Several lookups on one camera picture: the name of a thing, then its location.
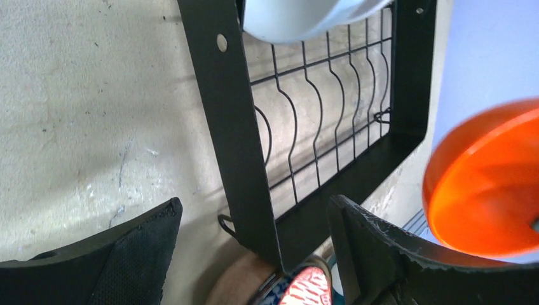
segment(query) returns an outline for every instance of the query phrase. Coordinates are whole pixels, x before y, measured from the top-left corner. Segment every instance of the black metal wire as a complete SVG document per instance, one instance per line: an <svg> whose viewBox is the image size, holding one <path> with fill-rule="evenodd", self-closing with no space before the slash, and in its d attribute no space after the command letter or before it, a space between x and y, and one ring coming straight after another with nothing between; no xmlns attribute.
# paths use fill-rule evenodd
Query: black metal wire
<svg viewBox="0 0 539 305"><path fill-rule="evenodd" d="M315 154L315 164L317 168L317 182L318 182L318 186L320 187L320 169L318 167L317 140L318 140L318 136L320 135L320 131L322 130L324 107L322 106L322 97L320 96L320 92L318 91L318 88L315 86L315 84L313 84L312 81L309 80L309 76L307 75L307 60L306 60L306 55L305 55L305 42L304 41L301 41L301 52L303 53L303 71L305 75L305 81L307 81L307 83L309 83L309 85L311 85L313 89L315 90L315 92L317 93L318 102L320 104L320 123L318 124L317 134L315 135L315 138L313 140L313 152Z"/></svg>
<svg viewBox="0 0 539 305"><path fill-rule="evenodd" d="M230 234L230 236L232 236L233 238L236 238L236 232L234 232L234 230L232 230L226 223L227 222L230 222L230 223L233 223L232 222L232 217L228 216L228 215L224 215L224 214L219 214L217 216L217 221L219 223L219 225L221 226L221 228L227 232L228 234Z"/></svg>
<svg viewBox="0 0 539 305"><path fill-rule="evenodd" d="M365 129L367 129L369 127L369 125L364 125L362 126L361 128L359 128L355 134L352 134L352 135L349 135L347 136L346 138L344 138L343 140L340 140L339 141L339 144L337 146L341 146L343 145L344 143L346 143L347 141L349 141L350 139L352 139L353 137L355 137L356 135L360 134L362 131L364 131ZM318 155L318 158L323 158L325 156L327 156L329 153L331 153L333 150L335 149L335 146L331 146L329 149L327 149L326 151L324 151L323 153L319 154ZM295 172L294 172L294 175L297 175L299 173L301 173L303 170L305 170L306 168L308 168L309 166L311 166L312 164L314 164L315 160L311 160L309 162L307 162L306 164L304 164L303 166L299 167ZM290 175L282 178L281 180L277 181L276 183L274 183L273 185L271 185L269 187L269 190L271 191L272 189L280 186L281 184L283 184L284 182L287 182L289 179L291 178Z"/></svg>
<svg viewBox="0 0 539 305"><path fill-rule="evenodd" d="M390 114L391 113L391 107L387 107L385 110L382 110L380 112L377 112L373 115L374 121L380 124L389 124L389 121L384 121L382 119L384 114Z"/></svg>
<svg viewBox="0 0 539 305"><path fill-rule="evenodd" d="M287 183L288 181L292 182L292 190L294 192L294 201L296 204L299 203L299 200L298 200L298 195L297 195L297 186L296 186L296 176L301 173L302 171L306 170L307 168L309 168L310 166L314 166L315 169L316 169L316 176L317 176L317 185L318 187L321 186L322 184L322 181L321 181L321 177L320 177L320 172L321 172L321 163L320 163L320 160L324 157L326 157L328 154L330 153L335 153L335 156L336 156L336 165L337 165L337 171L339 172L344 166L341 164L341 160L339 159L339 153L341 153L341 146L343 144L345 144L345 142L347 141L352 141L352 144L353 144L353 159L355 159L360 153L361 151L357 151L357 136L364 132L365 129L367 130L367 146L370 147L371 146L371 125L374 124L374 123L379 123L380 124L380 135L381 135L381 132L382 132L382 129L381 129L381 125L382 124L389 124L389 120L384 120L383 116L385 114L389 114L391 109L390 107L387 107L386 109L383 109L384 108L384 105L383 105L383 101L385 100L387 94L388 94L388 89L389 89L389 63L388 63L388 59L383 51L383 44L385 42L388 42L388 41L392 41L392 37L386 37L384 38L384 28L383 28L383 24L384 24L384 20L383 20L383 17L384 17L384 14L383 14L383 11L382 11L382 14L381 14L381 21L380 21L380 24L381 24L381 35L380 35L380 38L378 39L378 41L376 42L369 42L369 19L365 19L365 39L366 39L366 42L365 42L365 45L363 46L360 46L358 48L352 48L351 45L352 45L352 34L351 34L351 27L350 25L347 26L347 34L348 34L348 49L342 53L338 53L336 55L331 55L331 44L330 44L330 41L329 41L329 38L330 38L330 33L329 32L326 32L326 35L325 35L325 40L326 40L326 48L327 48L327 56L325 58L322 58L320 60L316 60L314 62L310 62L310 63L307 63L307 55L306 55L306 46L305 46L305 42L302 42L301 43L301 52L302 52L302 57L303 57L303 64L298 66L298 67L293 67L291 69L287 69L287 70L283 70L283 71L278 71L277 69L277 62L276 62L276 51L275 51L275 46L272 44L271 45L271 55L272 55L272 59L273 59L273 74L270 75L270 76L266 76L266 77L263 77L261 79L257 79L255 81L251 81L251 86L255 86L255 85L258 85L258 84L261 84L261 83L265 83L267 81L272 81L272 80L275 80L275 84L276 84L276 88L277 88L277 91L282 94L289 102L290 104L290 107L292 109L292 113L294 115L294 138L292 140L292 144L290 146L290 150L288 152L288 156L287 156L287 162L288 162L288 167L289 167L289 174L286 175L285 177L279 177L279 180L274 183L273 185L270 185L269 186L269 189L270 191L275 189L276 187L278 186L281 186L282 184L284 183ZM386 74L385 76L388 78L386 80L386 84L385 84L385 88L384 88L384 92L382 94L382 98L380 100L380 111L379 112L376 112L374 114L371 114L371 111L372 111L372 107L374 105L374 101L375 99L378 100L378 98L376 98L376 86L377 86L377 82L379 82L379 80L377 80L377 77L376 77L376 69L375 69L375 66L373 64L373 61L371 60L371 56L369 54L369 49L371 49L372 47L375 47L375 46L378 46L380 45L380 48L381 48L381 56L384 60L384 63L385 63L385 68L386 68ZM352 60L352 55L354 53L357 53L357 52L360 52L360 51L365 51L365 59L366 59L366 62L368 62L369 66L370 66L370 70L372 72L372 96L371 96L371 99L370 101L368 101L368 109L367 109L367 122L364 123L362 126L358 127L357 126L357 118L359 116L359 112L360 112L360 107L361 107L361 84L364 83L364 82L361 82L361 78L360 78L360 73L357 69L357 66L353 63L353 60ZM358 97L357 97L357 103L355 105L355 108L354 108L354 111L353 111L353 116L351 118L351 135L347 135L345 139L341 139L339 140L338 137L339 137L339 129L342 127L342 121L343 121L343 118L344 118L344 114L345 114L345 86L343 85L343 82L341 80L341 78L339 77L339 75L337 75L337 73L333 70L333 64L332 61L335 60L335 59L338 59L338 58L341 58L341 57L344 57L344 56L348 56L348 65L350 65L350 67L352 68L352 70L354 71L354 74L355 74L355 77L356 77L356 80L357 80L357 90L358 90ZM318 87L316 86L316 84L309 78L309 74L308 74L308 70L309 68L311 67L314 67L314 66L317 66L317 65L320 65L320 64L323 64L323 63L327 63L327 66L329 68L329 72L331 75L333 75L333 77L335 77L337 79L337 82L339 84L339 87L341 89L341 98L342 98L342 103L341 103L341 113L340 113L340 116L339 116L339 119L337 120L337 123L335 125L335 129L333 130L333 144L331 144L330 147L327 147L327 148L323 148L323 150L321 151L321 148L320 147L317 147L317 144L318 144L318 141L320 140L320 136L321 136L321 133L322 133L322 125L323 125L323 122L324 122L324 105L322 103L322 95L320 93L320 90L318 89ZM279 78L282 77L282 76L286 76L286 75L289 75L289 74L292 74L292 73L295 73L295 72L301 72L303 70L303 74L304 74L304 79L305 81L314 89L315 93L317 94L317 99L318 99L318 104L320 106L320 121L318 122L318 126L317 126L317 129L316 129L316 133L315 133L315 136L314 136L314 139L313 139L313 143L312 143L312 149L313 149L313 153L314 153L314 158L313 159L309 159L309 160L306 160L307 162L302 162L300 165L298 165L298 168L297 169L294 169L293 165L292 165L292 155L294 154L294 149L296 148L296 145L297 145L297 137L298 137L298 133L299 133L299 130L298 130L298 114L297 114L297 111L296 111L296 105L294 104L294 101L291 99L291 97L286 93L284 92L284 90L281 88L280 86L280 80ZM265 159L265 164L267 165L268 164L268 161L270 160L270 156L271 156L271 153L272 153L272 148L273 148L273 134L272 134L272 130L271 130L271 126L270 126L270 122L269 120L267 119L267 117L263 114L263 112L258 109L256 107L256 111L262 116L264 122L266 123L266 126L268 127L268 135L269 135L269 145L268 145L268 153L266 155L266 159Z"/></svg>
<svg viewBox="0 0 539 305"><path fill-rule="evenodd" d="M350 25L348 25L348 51L351 50L351 39L350 39ZM357 104L355 106L354 115L352 116L352 134L355 135L355 118L357 117L357 113L359 111L359 104L361 101L361 82L359 80L359 73L357 72L357 69L355 68L354 64L352 63L352 54L348 53L348 63L350 64L350 67L354 70L355 77L357 79ZM353 144L353 155L354 159L356 158L355 153L355 136L352 137L352 144Z"/></svg>
<svg viewBox="0 0 539 305"><path fill-rule="evenodd" d="M268 121L268 118L267 118L266 115L262 112L262 110L260 110L260 108L254 106L254 109L260 114L260 116L262 117L262 119L263 119L264 122L266 123L266 127L268 128L268 138L269 138L269 143L268 143L268 154L266 155L266 160L264 161L264 164L265 164L265 165L268 165L268 162L270 162L270 156L271 156L271 146L273 145L273 136L271 135L270 121Z"/></svg>
<svg viewBox="0 0 539 305"><path fill-rule="evenodd" d="M371 43L371 44L367 43L366 45L360 46L360 47L355 48L355 49L352 49L351 51L346 51L346 52L343 52L343 53L339 53L337 55L330 56L329 58L324 58L324 59L321 59L321 60L317 60L316 62L312 62L310 64L307 64L306 67L310 68L310 67L313 67L315 65L319 65L319 64L322 64L324 62L328 62L330 60L341 58L343 56L347 56L350 53L356 53L356 52L359 52L361 50L365 50L367 48L379 45L379 44L384 43L386 41L391 41L391 39L392 39L391 37L388 37L388 38L381 39L380 41L376 41L375 43ZM301 71L301 69L303 69L303 66L295 67L295 68L292 68L292 69L289 69L289 70L285 70L283 72L279 72L279 73L276 73L276 74L273 74L273 75L270 75L270 76L266 76L265 78L257 79L255 81L251 82L251 86L259 85L259 84L261 84L263 82L270 81L270 80L275 79L277 77L285 76L285 75L288 75L288 74L291 74L291 73L294 73L294 72L297 72L297 71Z"/></svg>
<svg viewBox="0 0 539 305"><path fill-rule="evenodd" d="M329 32L325 33L325 41L327 45L327 57L329 58L331 56L330 50L329 50ZM335 126L335 154L336 154L336 160L337 160L337 171L341 169L339 166L339 146L338 146L338 139L337 139L337 131L339 129L339 126L341 126L341 122L343 121L343 116L345 115L345 88L343 87L343 82L341 81L341 78L333 71L333 68L331 67L331 60L327 61L327 65L329 67L329 72L335 76L337 81L339 82L339 86L341 87L341 94L343 97L343 106L341 108L341 115L339 117L339 121L337 121L337 125Z"/></svg>
<svg viewBox="0 0 539 305"><path fill-rule="evenodd" d="M297 112L296 107L294 106L294 103L292 102L292 99L281 89L280 83L279 83L279 77L277 72L277 57L275 56L275 45L271 45L271 56L273 57L273 70L275 72L275 84L277 86L277 91L281 93L284 97L287 98L290 106L292 107L292 113L294 114L294 140L292 141L292 145L290 147L290 152L288 153L288 166L290 168L290 179L292 180L292 190L294 191L294 201L297 204L297 191L296 191L296 181L294 179L294 169L292 167L292 153L294 152L294 148L296 146L296 140L297 140Z"/></svg>
<svg viewBox="0 0 539 305"><path fill-rule="evenodd" d="M380 16L380 38L383 38L384 37L384 11L385 9L381 10L381 16ZM384 54L384 44L380 44L380 54L382 55L382 58L384 59L384 63L386 65L386 88L384 89L384 94L382 95L382 99L380 100L380 113L383 112L382 108L383 108L383 104L384 104L384 100L386 98L386 95L387 95L387 90L388 90L388 87L389 87L389 65L388 65L388 61L387 61L387 58L386 58L386 55ZM380 124L380 137L382 137L382 124Z"/></svg>
<svg viewBox="0 0 539 305"><path fill-rule="evenodd" d="M367 46L369 45L369 19L365 19L365 40L367 41ZM369 103L369 108L367 109L367 147L371 146L371 108L372 103L374 102L374 95L376 94L376 72L374 71L374 66L372 65L371 59L369 58L369 47L365 49L365 57L367 62L371 66L372 71L372 96L371 103Z"/></svg>

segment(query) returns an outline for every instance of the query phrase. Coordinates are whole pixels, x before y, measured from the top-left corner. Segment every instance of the screw hole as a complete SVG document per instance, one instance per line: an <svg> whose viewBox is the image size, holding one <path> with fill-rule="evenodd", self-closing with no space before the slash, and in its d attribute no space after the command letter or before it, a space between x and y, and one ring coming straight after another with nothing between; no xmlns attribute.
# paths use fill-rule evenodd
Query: screw hole
<svg viewBox="0 0 539 305"><path fill-rule="evenodd" d="M225 52L226 49L228 48L228 42L226 41L226 38L224 37L223 34L218 34L217 35L217 47L219 48L219 50L221 52Z"/></svg>

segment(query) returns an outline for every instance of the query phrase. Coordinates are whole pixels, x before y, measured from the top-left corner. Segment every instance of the black metal frame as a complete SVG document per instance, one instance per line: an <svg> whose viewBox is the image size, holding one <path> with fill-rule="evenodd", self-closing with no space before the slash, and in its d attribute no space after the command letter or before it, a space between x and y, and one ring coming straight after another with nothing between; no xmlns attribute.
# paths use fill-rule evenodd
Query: black metal frame
<svg viewBox="0 0 539 305"><path fill-rule="evenodd" d="M436 0L398 0L391 6L390 108L380 109L372 118L372 122L389 123L382 115L390 113L389 132L369 143L366 151L354 155L351 163L339 168L326 183L319 183L319 188L305 199L298 202L296 198L297 204L277 220L251 86L275 80L277 90L286 96L279 88L278 78L291 71L278 72L275 67L274 75L250 81L238 18L243 6L238 14L235 0L178 3L230 209L230 217L220 215L219 222L244 247L291 271L329 237L325 210L330 196L345 194L363 202L423 140L430 98ZM226 51L216 45L219 34L226 38ZM338 56L350 56L354 51L359 50ZM329 62L331 68L333 59L328 54L325 60L314 64ZM309 66L304 62L296 69ZM291 99L286 97L293 108ZM289 178L294 183L291 165ZM233 222L234 230L226 226L226 221Z"/></svg>
<svg viewBox="0 0 539 305"><path fill-rule="evenodd" d="M430 243L344 196L331 236L347 305L539 304L539 264L491 261Z"/></svg>

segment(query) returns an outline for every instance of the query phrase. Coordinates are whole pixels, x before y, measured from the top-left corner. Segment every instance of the wire mesh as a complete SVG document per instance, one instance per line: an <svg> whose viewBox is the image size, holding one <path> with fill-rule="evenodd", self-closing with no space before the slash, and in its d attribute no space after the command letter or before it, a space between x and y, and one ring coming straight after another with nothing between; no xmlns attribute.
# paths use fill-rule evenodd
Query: wire mesh
<svg viewBox="0 0 539 305"><path fill-rule="evenodd" d="M385 8L293 45L244 34L275 217L388 132L391 25Z"/></svg>

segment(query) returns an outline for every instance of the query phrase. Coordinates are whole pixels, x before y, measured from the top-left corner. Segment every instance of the floor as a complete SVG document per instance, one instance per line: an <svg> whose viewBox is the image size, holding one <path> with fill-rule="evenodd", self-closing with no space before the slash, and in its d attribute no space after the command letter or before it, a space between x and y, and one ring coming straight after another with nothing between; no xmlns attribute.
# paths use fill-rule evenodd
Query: floor
<svg viewBox="0 0 539 305"><path fill-rule="evenodd" d="M453 5L452 0L438 2L431 126ZM364 27L353 25L358 44L367 40ZM377 22L371 27L369 41L387 33ZM0 10L0 29L0 100L5 109L0 113L0 260L29 259L177 196L184 216L162 304L203 304L217 277L245 250L216 222L217 214L226 212L226 199L175 0L10 2ZM331 52L347 47L344 39L342 28L332 30ZM270 73L268 45L248 35L244 41L251 78ZM317 53L321 41L308 42L311 60L323 56ZM381 67L380 54L389 47L369 51L375 67ZM297 50L297 45L277 48L280 69L298 63ZM380 97L382 86L373 89L370 67L362 62L355 62L367 80L360 100ZM346 62L333 64L345 86L356 86ZM331 103L332 94L338 94L334 76L327 68L310 73ZM302 105L299 124L305 132L300 132L292 158L297 164L312 147L310 130L317 122L307 104L312 89L294 78L284 79L283 87ZM279 110L286 101L273 86L253 88L255 103L281 126L273 135L270 181L286 170L290 145L290 112ZM346 91L346 111L358 99L348 92L354 90ZM383 105L388 96L380 99ZM364 119L369 110L361 113ZM321 146L332 139L338 117L331 111L327 115L331 119L317 142ZM264 126L259 124L263 150L268 138ZM339 136L348 128L339 129ZM425 142L365 203L371 211L401 226L420 209L432 133L430 128ZM308 192L306 187L302 196ZM276 214L287 209L289 188L283 186L272 196Z"/></svg>

